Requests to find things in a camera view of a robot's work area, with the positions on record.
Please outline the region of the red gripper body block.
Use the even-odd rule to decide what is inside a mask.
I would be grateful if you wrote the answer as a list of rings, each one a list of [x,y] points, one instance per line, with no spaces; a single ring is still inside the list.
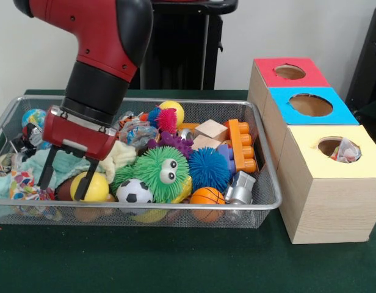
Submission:
[[[117,140],[117,130],[81,119],[51,106],[45,118],[43,140],[57,147],[71,147],[84,156],[104,160]]]

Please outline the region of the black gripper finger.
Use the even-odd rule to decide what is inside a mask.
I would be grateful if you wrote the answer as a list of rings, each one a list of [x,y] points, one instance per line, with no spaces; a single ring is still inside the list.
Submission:
[[[81,201],[85,199],[86,193],[96,172],[99,161],[92,158],[87,158],[90,162],[90,167],[85,175],[79,180],[73,181],[73,199],[74,201]]]
[[[58,147],[52,146],[50,148],[50,151],[49,151],[48,156],[46,158],[46,162],[44,164],[44,167],[43,167],[43,170],[42,170],[42,173],[40,175],[39,182],[38,182],[38,186],[41,189],[47,189],[47,187],[50,183],[52,174],[54,172],[52,164],[54,162],[54,159],[55,159],[57,152],[58,152]]]

